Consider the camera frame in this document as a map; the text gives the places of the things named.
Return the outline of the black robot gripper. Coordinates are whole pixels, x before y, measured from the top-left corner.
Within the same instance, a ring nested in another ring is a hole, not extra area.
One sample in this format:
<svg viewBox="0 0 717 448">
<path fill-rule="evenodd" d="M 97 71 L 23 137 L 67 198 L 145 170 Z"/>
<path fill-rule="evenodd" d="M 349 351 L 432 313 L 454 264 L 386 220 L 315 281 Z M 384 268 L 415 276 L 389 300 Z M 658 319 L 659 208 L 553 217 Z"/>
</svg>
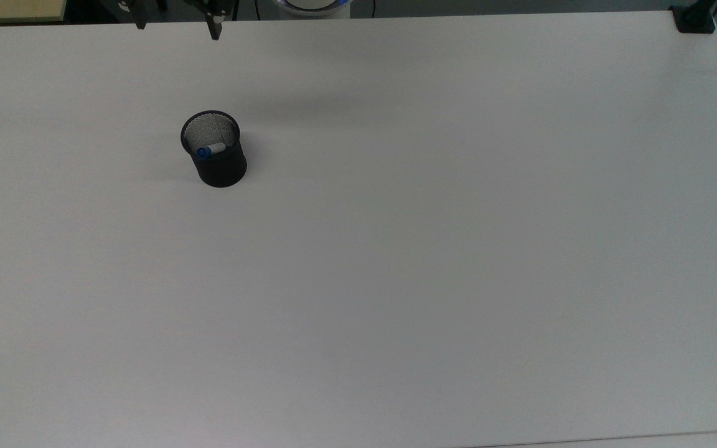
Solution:
<svg viewBox="0 0 717 448">
<path fill-rule="evenodd" d="M 172 1 L 116 1 L 118 8 L 130 12 L 138 29 L 145 29 L 148 18 L 148 3 L 156 5 L 158 11 L 168 11 Z M 231 14 L 236 1 L 183 1 L 191 8 L 205 15 L 207 27 L 212 40 L 219 40 L 222 33 L 222 23 L 227 15 Z"/>
</svg>

